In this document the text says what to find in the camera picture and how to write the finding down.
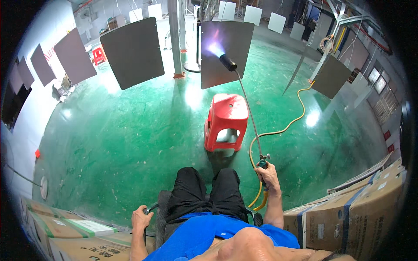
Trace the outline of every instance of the blue shirt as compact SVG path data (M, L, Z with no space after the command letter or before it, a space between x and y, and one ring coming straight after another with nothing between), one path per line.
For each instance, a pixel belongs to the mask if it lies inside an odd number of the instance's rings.
M215 236L228 239L246 227L260 229L271 238L274 246L300 248L296 237L283 229L272 225L256 227L227 215L212 215L210 212L190 213L182 218L189 218L168 238L168 240L144 260L185 261L203 254L213 242Z

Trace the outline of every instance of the hand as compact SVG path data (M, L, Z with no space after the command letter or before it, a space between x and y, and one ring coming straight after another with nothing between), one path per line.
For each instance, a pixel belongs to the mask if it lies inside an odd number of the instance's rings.
M269 163L268 161L266 161L266 163L267 163L267 169L263 169L262 167L257 167L254 169L254 171L257 173L258 179L260 181L264 180L264 182L267 185L268 190L280 191L280 184L279 184L279 179L277 178L276 168L274 167L273 164Z
M144 229L150 225L154 213L151 212L148 213L148 215L145 215L144 209L146 208L146 205L139 206L139 208L132 213L132 231L142 230L142 232L144 232Z

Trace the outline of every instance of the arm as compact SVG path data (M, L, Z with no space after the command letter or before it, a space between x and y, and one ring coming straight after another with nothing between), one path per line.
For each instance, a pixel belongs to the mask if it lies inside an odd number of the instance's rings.
M145 228L150 225L154 213L145 215L143 210L146 208L147 206L142 205L132 213L131 261L144 260L148 256L143 235Z
M283 229L282 192L280 190L276 168L273 164L267 162L267 169L257 167L254 170L259 180L264 180L268 188L268 202L264 215L264 224L270 224Z

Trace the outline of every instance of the black shorts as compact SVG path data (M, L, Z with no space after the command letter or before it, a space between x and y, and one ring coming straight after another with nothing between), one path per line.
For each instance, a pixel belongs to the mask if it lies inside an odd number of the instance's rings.
M189 213L211 212L213 215L235 216L248 223L239 185L235 170L222 169L212 180L212 191L207 200L206 186L197 170L192 167L180 169L168 200L166 222L175 222Z

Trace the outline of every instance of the yellow pipe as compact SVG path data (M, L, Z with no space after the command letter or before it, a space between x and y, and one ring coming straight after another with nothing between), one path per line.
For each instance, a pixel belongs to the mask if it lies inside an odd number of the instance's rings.
M337 45L335 46L334 53L337 51L337 49L338 49L338 47L339 47L339 45L341 43L342 37L344 36L344 33L345 33L345 30L346 29L347 29L347 27L344 26L344 28L342 29L341 35L340 35L340 39L338 40Z
M301 91L307 91L307 90L309 90L309 89L311 89L312 88L312 85L314 84L314 82L315 81L313 81L312 83L311 83L311 85L309 86L309 88L306 88L306 89L300 89L299 91L298 91L298 98L299 98L299 101L301 102L301 105L302 105L302 107L303 107L303 113L302 113L302 115L301 116L299 116L298 118L296 118L296 119L294 119L293 121L291 121L288 125L287 125L287 127L286 128L284 128L283 130L281 130L281 131L278 131L278 132L266 132L266 133L262 133L262 134L259 134L258 135L258 137L260 138L260 137L262 137L262 136L267 136L267 135L275 135L275 134L279 134L279 133L283 133L283 132L285 132L289 127L290 127L290 125L292 125L295 121L298 121L298 120L300 120L304 115L305 115L305 105L303 104L303 102L302 102L302 100L301 100L301 97L299 96L299 92L301 92ZM250 161L251 161L251 165L252 165L252 167L255 169L255 164L254 164L254 161L252 160L252 154L251 154L251 148L252 148L252 145L254 144L254 142L255 142L255 140L256 140L256 138L254 138L253 140L252 140L252 142L250 143L250 150L249 150L249 155L250 155ZM251 202L251 204L249 204L248 205L248 207L250 208L250 207L252 207L252 205L254 205L255 204L255 202L258 200L258 198L260 197L260 194L261 194L261 190L262 190L262 187L263 187L263 184L260 182L260 188L259 188L259 190L258 190L258 194L257 194L257 196L255 197L255 199ZM263 192L263 195L264 195L264 198L263 198L263 201L262 201L262 203L261 203L261 205L260 206L258 206L258 207L256 207L256 208L254 208L254 210L255 211L259 211L260 209L262 209L264 206L265 206L265 204L267 203L267 198L268 198L268 191L264 191Z

